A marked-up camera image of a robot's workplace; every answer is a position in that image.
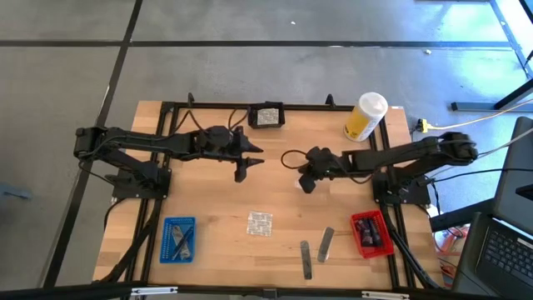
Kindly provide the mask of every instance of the blue tray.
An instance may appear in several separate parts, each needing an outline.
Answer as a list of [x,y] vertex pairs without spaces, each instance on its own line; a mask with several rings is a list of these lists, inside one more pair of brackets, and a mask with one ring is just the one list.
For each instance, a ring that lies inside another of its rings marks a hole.
[[[192,227],[192,234],[187,239],[187,246],[191,252],[191,256],[186,259],[182,259],[180,255],[177,255],[176,259],[172,259],[174,248],[176,243],[174,237],[172,237],[172,228],[179,226],[182,233],[185,234],[190,227]],[[194,217],[167,217],[163,224],[163,237],[161,244],[161,254],[159,255],[160,263],[192,263],[194,258],[195,238],[197,235],[197,223]]]

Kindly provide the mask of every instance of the red container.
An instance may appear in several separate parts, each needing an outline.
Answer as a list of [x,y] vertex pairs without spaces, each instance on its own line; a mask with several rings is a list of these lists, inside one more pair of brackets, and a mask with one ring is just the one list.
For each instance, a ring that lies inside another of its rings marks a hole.
[[[377,226],[377,230],[380,233],[382,246],[381,247],[363,247],[361,245],[361,235],[356,228],[357,220],[368,219],[374,221]],[[370,211],[353,214],[350,217],[351,230],[353,230],[353,237],[356,239],[356,245],[359,249],[359,253],[364,258],[375,258],[383,255],[390,255],[394,253],[394,246],[392,245],[391,237],[389,237],[389,232],[386,230],[385,220],[383,220],[383,215],[380,211]]]

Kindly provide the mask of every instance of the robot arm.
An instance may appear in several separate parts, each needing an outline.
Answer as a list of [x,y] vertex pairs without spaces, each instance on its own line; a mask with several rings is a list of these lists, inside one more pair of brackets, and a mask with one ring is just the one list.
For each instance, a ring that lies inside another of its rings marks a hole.
[[447,132],[439,137],[426,137],[419,142],[387,150],[343,151],[341,156],[325,147],[314,147],[306,154],[307,164],[298,168],[299,183],[305,193],[311,193],[316,180],[324,178],[363,178],[381,167],[414,161],[406,167],[396,167],[400,185],[444,165],[465,166],[477,158],[476,144],[468,135]]
[[248,141],[242,126],[230,130],[223,126],[187,133],[174,133],[168,137],[129,132],[117,127],[87,127],[76,131],[74,156],[80,162],[104,161],[117,168],[116,176],[106,175],[115,186],[117,198],[164,198],[170,182],[170,171],[158,167],[156,162],[141,162],[120,149],[134,149],[168,154],[184,162],[205,158],[237,165],[235,181],[242,182],[247,168],[262,159],[242,157],[244,152],[263,151]]

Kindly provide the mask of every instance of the wooden table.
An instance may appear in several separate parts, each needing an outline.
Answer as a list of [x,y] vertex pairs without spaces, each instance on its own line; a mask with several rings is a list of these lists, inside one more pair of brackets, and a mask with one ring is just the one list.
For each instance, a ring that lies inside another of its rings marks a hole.
[[[132,130],[154,133],[160,106],[160,102],[139,102]],[[184,109],[180,111],[179,120],[184,112]],[[195,109],[193,112],[207,128],[226,125],[231,110]],[[243,114],[244,111],[237,111],[233,122]],[[317,182],[312,194],[305,194],[297,183],[300,174],[280,163],[280,156],[288,149],[306,152],[320,146],[340,154],[342,150],[369,148],[368,142],[351,142],[344,136],[342,126],[348,115],[349,112],[286,111],[286,124],[267,130],[254,130],[245,121],[245,134],[265,151],[247,156],[265,159],[265,163],[250,167],[242,183],[233,182],[235,164],[171,160],[171,191],[162,206],[149,282],[235,287],[391,288],[386,258],[362,258],[349,223],[353,213],[379,209],[373,200],[371,184],[358,185],[348,179],[325,180]],[[386,125],[391,147],[411,142],[401,107],[390,107]],[[188,118],[180,132],[196,129]],[[150,156],[149,152],[129,153],[140,160],[149,160]],[[286,163],[299,165],[304,163],[304,157],[293,153],[287,155]],[[127,199],[111,212],[94,279],[107,275],[132,242],[139,203],[138,199]],[[271,237],[247,234],[251,211],[273,215]],[[412,252],[442,285],[427,216],[412,205],[403,206],[403,215]],[[159,263],[162,224],[167,217],[197,219],[197,251],[193,263]],[[328,226],[335,229],[335,236],[329,259],[319,263],[317,250]],[[312,280],[303,277],[302,240],[311,245]],[[134,274],[137,279],[143,252],[142,248],[137,257]],[[405,272],[397,249],[396,261],[401,284],[405,286]]]

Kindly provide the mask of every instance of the concrete floor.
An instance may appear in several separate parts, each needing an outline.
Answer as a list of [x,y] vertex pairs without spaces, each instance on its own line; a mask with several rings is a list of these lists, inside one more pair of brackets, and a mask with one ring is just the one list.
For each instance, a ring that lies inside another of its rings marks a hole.
[[[122,39],[133,0],[3,0],[0,39]],[[397,0],[145,1],[134,40],[505,41],[483,2]],[[403,106],[411,124],[485,115],[451,112],[454,101],[497,101],[526,76],[509,49],[131,48],[107,126],[129,128],[140,100],[353,104],[362,93]],[[91,126],[117,48],[0,47],[0,182],[32,190],[32,200],[0,199],[0,289],[33,288],[71,192],[74,130]],[[519,113],[461,129],[481,152],[509,140]],[[418,140],[425,135],[415,133]],[[500,168],[505,151],[449,175]],[[97,165],[97,173],[111,168]],[[499,174],[439,183],[443,210],[494,195]],[[111,188],[91,178],[58,284],[88,283]]]

